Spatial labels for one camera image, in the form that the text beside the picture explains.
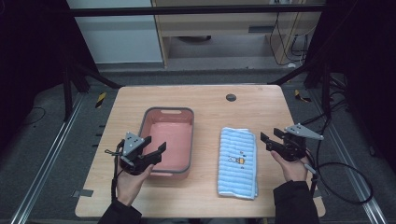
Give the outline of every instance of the gray floor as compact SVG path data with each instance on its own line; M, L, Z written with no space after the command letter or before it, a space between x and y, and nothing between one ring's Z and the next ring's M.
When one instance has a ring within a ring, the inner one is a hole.
M175 38L172 44L166 68L140 67L128 72L104 72L103 75L123 85L204 85L266 83L285 76L292 69L275 63L268 43L259 35L212 36L209 41ZM295 123L320 113L319 103L315 101L320 88L306 91L302 80L304 74L282 86ZM31 210L26 211L31 223L94 223L97 220L76 217L74 210L78 198L71 195L84 185L117 90L90 78L89 81L92 84L89 93L77 94L74 91L74 99L80 99L81 105L67 137L61 143L56 160L49 166L46 181L32 200ZM307 103L297 100L294 97L295 90L300 90L314 101ZM97 97L103 91L106 92L106 99L100 108L95 108ZM343 96L334 95L333 98L338 102ZM8 223L16 214L35 181L35 175L53 149L57 133L64 125L63 117L62 86L41 92L35 99L35 108L26 118L26 125L21 126L9 146L9 153L1 158L0 220L4 223ZM320 119L308 127L318 130L322 125L323 120ZM396 199L393 196L396 176L383 159L370 156L369 145L346 105L332 113L331 126L324 136L325 141L320 147L320 163L344 161L347 154L350 161L369 177L374 186L375 198L366 205L346 203L333 193L326 193L328 191L319 183L327 210L321 222L396 223ZM315 152L317 142L308 141L308 146ZM364 191L364 185L359 185L359 181L358 186L354 185L354 174L349 174L344 168L326 167L322 174L332 189L351 200L358 200L357 195ZM381 216L370 214L373 211L379 212ZM373 220L373 217L385 220Z

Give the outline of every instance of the blue striped towel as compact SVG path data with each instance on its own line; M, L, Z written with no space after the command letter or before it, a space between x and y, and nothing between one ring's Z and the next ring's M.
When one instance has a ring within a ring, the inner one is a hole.
M254 200L256 179L256 136L248 129L221 130L218 193Z

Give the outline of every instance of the wire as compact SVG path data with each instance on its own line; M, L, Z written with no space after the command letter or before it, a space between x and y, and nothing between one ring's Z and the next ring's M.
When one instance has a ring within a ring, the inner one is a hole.
M332 96L332 95L335 95L335 94L337 94L337 93L342 93L342 94L343 94L342 91L335 91L335 92L332 92L332 93L331 93L331 96ZM331 106L331 111L334 112L334 111L338 110L337 106L343 105L343 104L345 104L346 102L347 102L347 101L346 101L345 99L344 99L344 100L341 100L341 101L339 101L339 102L337 102L336 104L334 104L334 105ZM318 120L319 118L322 118L324 115L325 115L325 113L322 113L322 114L320 114L319 116L316 116L316 117L314 117L314 118L312 118L312 119L308 119L308 120L302 122L302 124L304 125L304 124L311 123L311 122L313 122L313 121L315 121L315 120ZM325 131L325 129L329 126L330 122L331 122L331 118L326 118L325 123L324 123L322 129L320 130L320 135L323 135L323 134L324 134L324 131ZM312 182L312 185L311 185L311 192L313 192L313 191L315 190L316 181L318 180L318 178L320 178L321 183L323 184L323 186L324 186L328 191L330 191L333 195L335 195L336 197L338 197L339 199L341 199L341 200L343 200L343 201L345 201L345 202L347 202L347 203L364 204L364 203L370 202L370 200L372 200L373 197L374 197L374 188L373 188L373 185L372 185L372 183L370 182L370 180L367 178L367 176L364 175L364 174L363 174L361 171L359 171L358 169L356 169L356 168L354 168L354 167L352 167L352 166L350 166L350 165L348 165L348 164L345 164L345 163L336 162L336 161L331 161L331 162L325 162L325 163L320 164L320 163L319 163L319 150L320 150L320 145L321 145L321 141L318 141L318 145L317 145L317 155L316 155L316 159L315 159L315 160L313 160L313 156L312 156L311 152L310 152L309 150L307 151L308 154L309 154L309 156L307 156L307 158L308 158L308 160L311 162L312 167L314 168L314 170L317 171L316 174L313 174L313 180L312 180L313 182ZM369 188L369 190L370 190L369 196L368 196L366 199L362 200L362 201L353 201L353 200L350 200L350 199L348 199L348 198L346 198L346 197L341 196L339 193L337 193L335 190L333 190L333 189L328 185L328 183L326 182L326 180L323 178L323 174L320 172L320 168L323 168L323 167L325 167L325 166L331 166L331 165L345 166L346 168L351 169L352 171L354 171L354 172L356 172L357 174L359 174L359 175L364 179L364 181L366 182L366 184L367 184L367 186L368 186L368 188Z
M317 26L315 25L314 27L312 27L308 32L306 32L305 34L303 34L303 35L300 35L300 36L297 36L297 38L300 38L300 37L303 37L303 36L305 36L305 35L309 35L309 33L311 33L313 30L315 30L315 28L317 28Z
M334 86L336 86L338 89L345 91L347 89L347 84L344 76L344 83L338 80L335 77L330 76L331 82Z
M35 107L33 107L33 109L41 109L43 111L43 114L41 115L41 117L39 119L36 119L34 121L31 121L31 122L23 123L22 124L23 126L35 124L35 123L39 122L40 120L42 120L44 118L44 116L46 116L46 114L47 114L46 109L44 109L43 107L35 106Z
M306 39L304 40L304 47L303 49L294 49L294 45L296 43L297 38L300 36L295 36L293 38L293 42L291 42L291 46L290 46L290 52L292 55L297 56L297 57L301 57L307 50L305 50L305 45L306 45Z
M306 35L304 39L304 48L300 58L300 65L303 65L303 63L305 62L305 57L307 52L308 52L308 35Z
M283 39L282 39L281 34L280 34L278 21L279 21L279 12L276 13L276 21L275 21L275 24L274 24L274 29L273 29L273 31L272 31L271 34L270 34L270 47L271 47L271 51L272 51L272 53L273 53L273 55L274 55L274 57L275 57L275 52L274 52L274 49L273 49L273 47L272 47L272 36L273 36L273 33L274 33L275 28L277 28L277 31L278 31L279 37L280 37L280 43L281 43L282 49L283 49L283 55L285 55L285 56L290 60L290 62L288 62L288 63L279 63L279 62L275 59L277 65L287 65L287 64L289 64L289 63L296 63L296 62L299 62L298 60L294 60L294 59L289 58L288 54L286 53L286 48L285 48L285 44L283 43Z
M125 139L122 139L119 144L117 145L116 148L116 152L111 152L110 150L106 149L105 153L109 153L112 156L114 156L114 175L113 175L113 179L111 180L111 189L110 189L110 193L111 193L111 202L114 202L115 200L117 200L117 195L116 195L116 187L117 187L117 181L119 178L119 175L122 173L123 170L121 170L119 173L117 173L117 171L119 170L119 155L120 155L120 148L123 147L125 142Z

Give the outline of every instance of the aluminum rail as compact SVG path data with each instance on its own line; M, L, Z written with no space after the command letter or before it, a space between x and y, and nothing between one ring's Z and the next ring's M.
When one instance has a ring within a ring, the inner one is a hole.
M55 163L59 155L59 152L61 151L62 146L64 145L64 141L67 135L69 134L74 121L76 120L83 99L84 99L84 94L79 93L77 95L77 99L75 102L74 112L72 113L70 119L64 122L60 131L58 132L58 135L56 136L54 142L52 143L51 148L49 149L47 157L44 159L40 167L40 170L35 176L35 180L33 181L26 195L24 196L17 211L14 213L10 222L11 224L17 224L17 223L23 224L27 221L27 218L29 217L30 212L33 209L33 206L35 205L35 201L37 200L38 195L40 194L41 190L44 187L44 184L46 183L46 180L53 167L53 164Z

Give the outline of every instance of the pink plastic basin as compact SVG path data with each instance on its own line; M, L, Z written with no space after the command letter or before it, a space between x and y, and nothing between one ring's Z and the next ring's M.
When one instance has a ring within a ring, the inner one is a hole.
M151 176L171 179L186 178L190 172L194 115L186 107L152 107L146 111L139 136L151 136L144 148L146 155L166 142L161 162L155 165Z

